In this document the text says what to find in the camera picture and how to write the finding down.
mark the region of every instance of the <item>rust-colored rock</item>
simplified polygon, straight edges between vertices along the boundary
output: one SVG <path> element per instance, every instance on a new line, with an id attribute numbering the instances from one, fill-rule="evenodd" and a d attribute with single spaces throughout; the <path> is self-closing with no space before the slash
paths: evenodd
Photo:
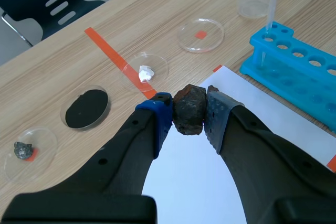
<path id="1" fill-rule="evenodd" d="M 173 99 L 173 120 L 183 135 L 199 135 L 206 110 L 206 90 L 188 84 Z"/>

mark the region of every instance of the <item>wood grain surface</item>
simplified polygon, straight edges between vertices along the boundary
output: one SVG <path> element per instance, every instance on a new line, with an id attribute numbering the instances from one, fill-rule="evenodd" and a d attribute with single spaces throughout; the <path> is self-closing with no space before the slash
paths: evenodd
<path id="1" fill-rule="evenodd" d="M 204 54 L 184 51 L 177 43 L 180 26 L 206 17 L 223 24 L 225 38 Z M 336 0 L 278 0 L 276 20 L 295 30 L 295 37 L 336 55 Z M 111 0 L 58 33 L 0 67 L 0 213 L 22 192 L 38 191 L 64 180 L 111 139 L 141 93 L 125 89 L 120 70 L 84 33 L 93 27 L 124 59 L 139 52 L 161 56 L 169 75 L 156 89 L 173 95 L 186 84 L 200 84 L 219 64 L 239 72 L 251 55 L 252 34 L 266 19 L 245 19 L 237 14 L 237 0 Z M 287 101 L 248 79 L 280 102 L 326 129 Z M 76 132 L 60 119 L 60 108 L 77 88 L 89 84 L 106 89 L 111 111 L 96 128 Z M 48 127 L 58 139 L 57 154 L 36 180 L 18 184 L 4 174 L 4 159 L 24 130 Z"/>

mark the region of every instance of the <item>gray gripper pad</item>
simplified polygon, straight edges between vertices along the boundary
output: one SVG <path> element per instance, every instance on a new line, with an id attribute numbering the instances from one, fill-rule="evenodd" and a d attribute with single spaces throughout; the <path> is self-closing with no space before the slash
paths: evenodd
<path id="1" fill-rule="evenodd" d="M 220 153 L 222 148 L 230 111 L 238 105 L 243 104 L 221 92 L 211 91 L 206 95 L 204 131 L 217 154 Z"/>

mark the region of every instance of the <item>petri dish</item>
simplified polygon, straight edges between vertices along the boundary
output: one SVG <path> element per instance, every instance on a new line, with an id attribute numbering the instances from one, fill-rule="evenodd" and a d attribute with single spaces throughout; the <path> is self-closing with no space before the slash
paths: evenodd
<path id="1" fill-rule="evenodd" d="M 14 154 L 14 142 L 5 159 L 7 178 L 16 183 L 30 182 L 49 167 L 57 150 L 57 138 L 46 127 L 35 127 L 24 131 L 18 142 L 31 144 L 34 148 L 34 158 L 22 160 Z"/>
<path id="2" fill-rule="evenodd" d="M 217 21 L 198 18 L 181 27 L 177 39 L 180 46 L 189 52 L 208 52 L 222 43 L 224 29 Z"/>
<path id="3" fill-rule="evenodd" d="M 154 76 L 150 81 L 145 83 L 140 82 L 140 66 L 149 66 L 154 71 Z M 127 90 L 139 93 L 160 89 L 160 85 L 167 81 L 168 72 L 168 63 L 165 59 L 154 54 L 142 52 L 129 61 L 120 73 L 119 79 L 120 83 Z"/>
<path id="4" fill-rule="evenodd" d="M 104 88 L 90 85 L 75 90 L 61 107 L 61 120 L 75 130 L 89 130 L 99 125 L 110 112 L 110 101 Z"/>

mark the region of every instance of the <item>chair leg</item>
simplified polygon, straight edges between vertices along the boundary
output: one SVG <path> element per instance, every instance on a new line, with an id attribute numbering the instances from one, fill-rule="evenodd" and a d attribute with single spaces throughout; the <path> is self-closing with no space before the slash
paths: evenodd
<path id="1" fill-rule="evenodd" d="M 32 47 L 33 45 L 29 42 L 28 39 L 25 38 L 25 36 L 23 36 L 18 30 L 16 30 L 6 19 L 5 19 L 5 16 L 6 16 L 6 13 L 4 12 L 2 15 L 1 15 L 1 19 L 12 29 L 14 30 L 14 32 L 16 32 L 16 34 L 18 36 L 21 37 L 21 39 L 24 40 L 25 43 L 27 43 L 30 47 Z"/>

